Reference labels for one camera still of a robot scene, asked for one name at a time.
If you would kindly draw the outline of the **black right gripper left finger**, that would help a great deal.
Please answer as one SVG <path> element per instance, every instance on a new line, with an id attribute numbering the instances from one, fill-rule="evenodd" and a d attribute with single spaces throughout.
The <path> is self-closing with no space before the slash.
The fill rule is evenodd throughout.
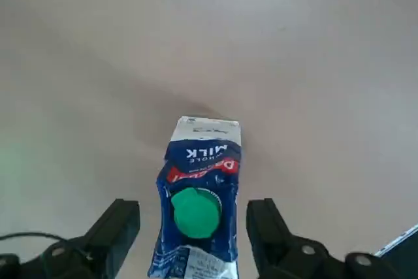
<path id="1" fill-rule="evenodd" d="M 1 278 L 115 278 L 139 231 L 139 202 L 116 199 L 80 237 L 40 231 L 3 235 L 2 241 L 40 237 L 55 242 L 24 263 L 16 254 L 1 254 Z"/>

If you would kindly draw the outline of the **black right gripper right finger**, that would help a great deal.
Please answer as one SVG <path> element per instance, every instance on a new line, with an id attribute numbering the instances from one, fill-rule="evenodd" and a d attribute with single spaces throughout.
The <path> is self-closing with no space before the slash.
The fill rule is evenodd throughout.
<path id="1" fill-rule="evenodd" d="M 322 243 L 292 234 L 270 198 L 248 202 L 246 229 L 259 278 L 400 277 L 374 255 L 353 252 L 340 261 Z"/>

